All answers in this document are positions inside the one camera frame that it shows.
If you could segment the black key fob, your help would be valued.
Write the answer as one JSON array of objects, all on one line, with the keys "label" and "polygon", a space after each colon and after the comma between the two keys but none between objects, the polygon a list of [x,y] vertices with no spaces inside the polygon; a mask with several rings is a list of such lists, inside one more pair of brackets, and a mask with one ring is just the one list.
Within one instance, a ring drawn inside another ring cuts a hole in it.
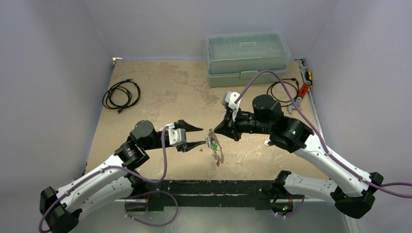
[{"label": "black key fob", "polygon": [[272,145],[271,141],[269,141],[269,140],[265,140],[264,144],[265,144],[266,146],[271,146],[271,145]]}]

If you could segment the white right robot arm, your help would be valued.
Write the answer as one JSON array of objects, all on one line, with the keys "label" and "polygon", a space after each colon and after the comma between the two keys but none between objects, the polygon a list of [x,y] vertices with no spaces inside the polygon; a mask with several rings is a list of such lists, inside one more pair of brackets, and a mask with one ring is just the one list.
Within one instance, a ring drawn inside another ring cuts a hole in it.
[{"label": "white right robot arm", "polygon": [[383,182],[377,172],[368,173],[334,155],[321,138],[302,121],[285,116],[278,101],[269,95],[253,99],[252,112],[241,110],[239,93],[227,92],[222,100],[226,113],[214,133],[239,141],[243,133],[268,135],[268,144],[295,154],[310,162],[327,179],[303,177],[281,171],[270,192],[274,198],[295,195],[309,196],[332,202],[343,214],[359,219],[375,202],[374,193]]}]

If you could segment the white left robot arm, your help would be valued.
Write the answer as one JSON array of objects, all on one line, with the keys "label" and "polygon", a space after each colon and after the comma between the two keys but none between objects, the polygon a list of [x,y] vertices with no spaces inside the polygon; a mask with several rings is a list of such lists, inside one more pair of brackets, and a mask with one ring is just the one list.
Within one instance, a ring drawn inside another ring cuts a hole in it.
[{"label": "white left robot arm", "polygon": [[[58,189],[45,188],[40,194],[38,224],[40,233],[68,233],[87,210],[97,208],[104,202],[131,196],[138,199],[145,192],[144,183],[157,184],[167,175],[168,162],[166,149],[175,147],[187,152],[205,141],[188,142],[187,133],[201,131],[202,128],[188,124],[184,120],[165,125],[156,131],[149,120],[139,121],[131,130],[126,141],[102,164],[82,177]],[[136,169],[149,160],[147,150],[162,149],[163,173],[158,179],[148,179]]]}]

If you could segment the key with green tag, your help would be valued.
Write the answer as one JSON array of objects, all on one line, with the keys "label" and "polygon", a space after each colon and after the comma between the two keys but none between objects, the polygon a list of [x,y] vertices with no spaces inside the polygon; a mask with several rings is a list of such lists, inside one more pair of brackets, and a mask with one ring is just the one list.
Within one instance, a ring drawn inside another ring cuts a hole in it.
[{"label": "key with green tag", "polygon": [[215,143],[212,143],[212,144],[211,144],[211,148],[212,148],[214,151],[217,151],[217,150],[218,150],[218,145],[215,144]]}]

